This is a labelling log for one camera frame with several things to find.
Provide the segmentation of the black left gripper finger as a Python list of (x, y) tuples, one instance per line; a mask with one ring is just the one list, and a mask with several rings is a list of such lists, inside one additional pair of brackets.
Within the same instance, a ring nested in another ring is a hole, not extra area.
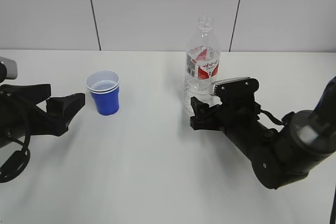
[(190, 117), (190, 126), (193, 130), (220, 130), (222, 124), (217, 114), (222, 110), (221, 104), (209, 106), (197, 97), (191, 97), (191, 107), (194, 115)]

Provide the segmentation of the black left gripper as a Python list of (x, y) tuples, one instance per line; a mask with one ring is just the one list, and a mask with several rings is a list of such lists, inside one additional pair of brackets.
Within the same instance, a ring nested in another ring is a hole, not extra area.
[(1, 147), (24, 137), (62, 136), (75, 115), (85, 106), (84, 93), (52, 97), (50, 84), (1, 85)]

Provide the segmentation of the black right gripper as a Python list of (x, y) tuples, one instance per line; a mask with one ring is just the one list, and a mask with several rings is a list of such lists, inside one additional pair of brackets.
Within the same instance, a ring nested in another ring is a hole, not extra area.
[(279, 161), (274, 147), (279, 132), (267, 128), (259, 121), (259, 114), (264, 114), (275, 125), (282, 126), (282, 121), (270, 112), (263, 110), (257, 102), (229, 101), (221, 104), (222, 110), (217, 114), (221, 122), (220, 130), (248, 158), (254, 149), (265, 148), (271, 156)]

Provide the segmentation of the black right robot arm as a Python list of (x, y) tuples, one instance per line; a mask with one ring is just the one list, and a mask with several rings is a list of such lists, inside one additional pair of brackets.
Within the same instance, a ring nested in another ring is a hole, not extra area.
[(260, 183), (278, 189), (335, 153), (335, 79), (314, 110), (290, 112), (281, 121), (256, 103), (258, 88), (254, 78), (232, 78), (211, 83), (209, 93), (221, 101), (214, 114), (219, 129), (250, 160)]

